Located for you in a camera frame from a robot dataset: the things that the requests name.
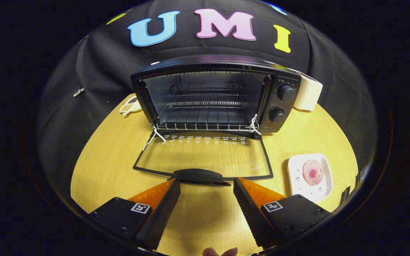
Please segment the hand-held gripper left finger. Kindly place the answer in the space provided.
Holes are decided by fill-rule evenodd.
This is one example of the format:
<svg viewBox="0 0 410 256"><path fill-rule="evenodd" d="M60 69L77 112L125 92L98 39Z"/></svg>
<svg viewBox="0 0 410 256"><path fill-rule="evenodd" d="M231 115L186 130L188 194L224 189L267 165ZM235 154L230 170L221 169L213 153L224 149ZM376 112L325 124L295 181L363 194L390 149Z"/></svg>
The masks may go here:
<svg viewBox="0 0 410 256"><path fill-rule="evenodd" d="M180 192L180 181L171 178L129 199L114 197L88 217L120 240L156 251Z"/></svg>

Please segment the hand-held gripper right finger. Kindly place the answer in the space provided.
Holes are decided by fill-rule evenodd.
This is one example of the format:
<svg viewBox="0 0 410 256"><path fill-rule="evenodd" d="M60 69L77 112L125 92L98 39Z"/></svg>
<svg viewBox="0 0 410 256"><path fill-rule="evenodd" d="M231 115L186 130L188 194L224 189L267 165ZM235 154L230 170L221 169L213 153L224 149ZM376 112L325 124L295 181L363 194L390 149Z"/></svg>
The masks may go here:
<svg viewBox="0 0 410 256"><path fill-rule="evenodd" d="M330 214L300 194L287 197L242 177L234 179L233 193L263 249L294 242Z"/></svg>

